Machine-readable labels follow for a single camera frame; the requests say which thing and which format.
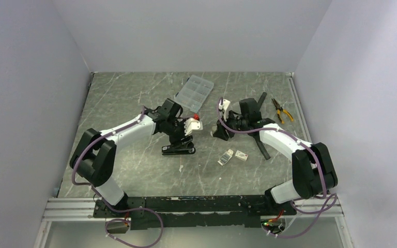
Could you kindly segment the white staple box sleeve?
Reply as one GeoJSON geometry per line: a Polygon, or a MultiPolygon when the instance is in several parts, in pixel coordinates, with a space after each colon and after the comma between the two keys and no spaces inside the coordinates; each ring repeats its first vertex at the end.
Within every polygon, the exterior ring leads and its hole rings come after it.
{"type": "Polygon", "coordinates": [[[248,159],[248,155],[242,151],[239,151],[239,150],[236,151],[235,157],[242,161],[246,161],[248,159]]]}

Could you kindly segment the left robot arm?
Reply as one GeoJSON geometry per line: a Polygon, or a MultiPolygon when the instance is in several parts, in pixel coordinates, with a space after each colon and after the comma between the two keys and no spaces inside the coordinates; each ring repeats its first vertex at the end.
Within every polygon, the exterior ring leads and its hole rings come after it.
{"type": "Polygon", "coordinates": [[[143,107],[134,119],[114,128],[97,131],[87,129],[71,159],[72,182],[75,176],[86,179],[107,203],[107,211],[115,217],[124,215],[129,208],[128,195],[112,176],[116,153],[134,142],[157,133],[169,137],[169,145],[161,148],[164,156],[194,154],[193,131],[202,129],[197,115],[182,117],[183,108],[171,99],[156,109],[143,107]]]}

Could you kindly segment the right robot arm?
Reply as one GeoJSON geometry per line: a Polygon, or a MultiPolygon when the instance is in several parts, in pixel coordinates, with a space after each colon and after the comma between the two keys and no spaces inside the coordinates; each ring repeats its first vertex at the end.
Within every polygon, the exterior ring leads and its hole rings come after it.
{"type": "Polygon", "coordinates": [[[217,103],[215,137],[228,140],[234,134],[247,134],[256,141],[260,152],[268,158],[265,148],[270,146],[288,158],[292,178],[265,192],[264,209],[277,214],[284,203],[291,200],[326,198],[327,191],[338,185],[338,177],[327,146],[312,144],[282,129],[270,118],[262,117],[259,103],[253,98],[239,102],[240,114],[229,109],[230,102],[220,98],[217,103]]]}

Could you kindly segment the staple tray with staples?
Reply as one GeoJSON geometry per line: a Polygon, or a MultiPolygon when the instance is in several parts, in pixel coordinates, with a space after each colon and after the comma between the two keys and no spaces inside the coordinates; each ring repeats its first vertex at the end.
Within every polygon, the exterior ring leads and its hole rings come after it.
{"type": "Polygon", "coordinates": [[[224,166],[233,157],[233,154],[234,154],[234,151],[231,149],[228,149],[227,151],[225,151],[225,153],[221,157],[219,157],[219,159],[217,160],[218,164],[220,164],[221,166],[224,166]]]}

